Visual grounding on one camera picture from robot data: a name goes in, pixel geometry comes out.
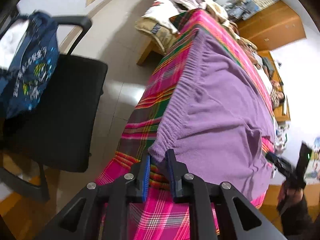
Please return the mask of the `operator right hand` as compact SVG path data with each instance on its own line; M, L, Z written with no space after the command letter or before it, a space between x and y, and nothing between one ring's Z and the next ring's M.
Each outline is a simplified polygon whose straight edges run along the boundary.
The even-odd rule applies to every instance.
M278 194L278 212L282 213L289 207L298 204L302 200L303 194L303 189L293 188L289 182L284 181Z

